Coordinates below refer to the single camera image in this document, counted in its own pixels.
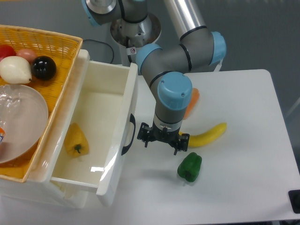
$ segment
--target clear plastic bag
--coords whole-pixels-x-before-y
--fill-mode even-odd
[[[0,144],[5,136],[8,114],[21,103],[17,84],[0,86]]]

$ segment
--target green bell pepper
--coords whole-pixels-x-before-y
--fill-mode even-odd
[[[194,182],[199,175],[202,157],[195,152],[188,154],[180,163],[177,173],[188,182]]]

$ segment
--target black ball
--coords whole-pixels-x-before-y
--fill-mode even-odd
[[[31,73],[44,81],[50,80],[56,73],[56,64],[48,56],[39,56],[31,64]]]

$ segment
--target gray floor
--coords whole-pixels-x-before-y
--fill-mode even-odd
[[[300,0],[198,0],[206,25],[219,31],[227,43],[222,70],[266,69],[270,71],[297,162],[300,162],[300,107],[289,110],[300,97]],[[158,41],[163,48],[179,43],[162,0],[149,0],[149,11],[162,25]],[[75,0],[1,1],[0,24],[17,25],[95,39],[112,45],[113,63],[120,64],[109,24],[92,27]],[[91,59],[109,62],[111,50],[97,43],[83,48]],[[212,71],[203,67],[199,71]]]

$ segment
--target red tomato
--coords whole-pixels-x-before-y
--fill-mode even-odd
[[[8,56],[15,56],[15,50],[9,45],[0,45],[0,61]]]

